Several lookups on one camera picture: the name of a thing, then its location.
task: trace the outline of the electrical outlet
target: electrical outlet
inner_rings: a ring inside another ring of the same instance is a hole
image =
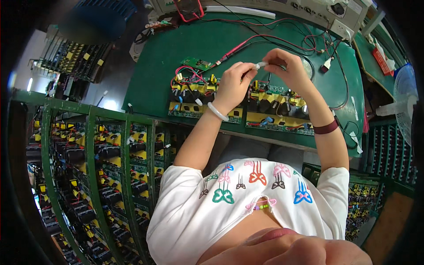
[[[337,35],[339,35],[340,37],[348,39],[349,41],[351,41],[350,38],[353,37],[353,34],[354,34],[353,30],[351,30],[345,24],[343,24],[342,22],[338,20],[334,20],[330,30],[336,33]]]

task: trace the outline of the wristband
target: wristband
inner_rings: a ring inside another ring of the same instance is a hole
[[[332,123],[322,126],[322,127],[314,127],[314,133],[315,134],[329,134],[335,129],[337,129],[339,125],[337,124],[336,120],[334,120]]]
[[[208,107],[212,110],[215,115],[217,115],[221,120],[228,121],[229,118],[227,116],[222,115],[213,105],[212,102],[208,102]]]

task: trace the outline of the green workbench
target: green workbench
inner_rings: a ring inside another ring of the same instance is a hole
[[[380,66],[377,63],[377,60],[372,55],[372,51],[374,50],[375,46],[369,43],[368,40],[359,32],[356,34],[353,44],[358,51],[359,59],[361,61],[362,70],[364,73],[377,82],[393,98],[395,78],[393,78],[391,75],[384,76]],[[382,46],[382,48],[386,56],[389,59],[393,59],[390,53],[387,52],[386,48],[384,48],[384,46]]]
[[[206,14],[204,19],[223,18],[228,20],[237,19],[234,15],[228,13]],[[270,23],[272,20],[260,17],[254,17],[262,23]],[[297,22],[299,28],[306,32],[306,29]],[[283,38],[296,45],[302,45],[304,38],[299,33],[299,29],[293,24],[282,23],[270,30],[265,27],[254,27],[260,34],[270,34]],[[322,30],[309,26],[313,34],[320,34]],[[135,66],[134,74],[131,78],[122,109],[128,110],[128,103],[131,103],[136,113],[154,116],[156,119],[165,122],[185,123],[194,125],[197,120],[190,118],[168,116],[170,81],[175,75],[175,69],[181,66],[180,62],[187,56],[203,59],[204,61],[215,62],[225,53],[240,44],[247,38],[255,35],[246,27],[226,22],[205,22],[196,21],[189,25],[182,25],[176,30],[157,33],[146,43],[140,58]],[[324,42],[316,38],[319,49],[324,49]],[[205,77],[215,74],[220,77],[233,63],[238,61],[257,63],[262,61],[266,53],[276,45],[268,43],[257,43],[249,46],[239,54],[230,58],[222,65],[204,73]],[[364,119],[364,94],[362,87],[361,74],[355,57],[355,51],[346,43],[341,43],[338,47],[338,54],[343,64],[348,83],[349,83],[349,101],[341,110],[336,111],[342,126],[348,121],[356,123],[358,128],[352,123],[349,124],[345,135],[346,143],[354,146],[354,141],[348,135],[354,131],[361,143],[363,119]],[[327,57],[324,54],[314,54],[309,56],[315,67],[315,77],[313,83],[321,92],[329,106],[337,106],[346,98],[346,83],[341,73],[341,68],[337,59],[332,61],[330,70],[323,74],[319,71]],[[256,79],[267,80],[268,73],[260,69]],[[272,76],[271,85],[284,86],[281,79]],[[359,121],[356,121],[354,107],[351,96],[355,98],[356,111]],[[306,151],[315,151],[316,145],[314,137],[284,133],[277,131],[265,131],[261,129],[245,128],[246,110],[243,113],[242,124],[222,123],[221,131],[244,137],[260,139],[266,142],[272,142],[280,145],[300,148]],[[359,157],[356,149],[349,150],[350,156]]]

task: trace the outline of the lips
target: lips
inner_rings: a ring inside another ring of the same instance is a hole
[[[266,233],[265,235],[263,235],[257,241],[257,244],[268,241],[268,240],[272,240],[272,239],[282,237],[286,234],[297,234],[297,233],[295,231],[289,229],[289,228],[277,228],[277,229],[271,230],[268,233]]]

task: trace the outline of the woman's hand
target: woman's hand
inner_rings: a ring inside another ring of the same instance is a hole
[[[279,76],[296,93],[304,94],[305,89],[312,84],[299,56],[277,48],[269,51],[262,60],[269,63],[265,66],[265,71]]]
[[[250,82],[258,73],[253,68],[253,63],[238,62],[222,75],[215,100],[212,103],[222,115],[227,115],[243,101]]]

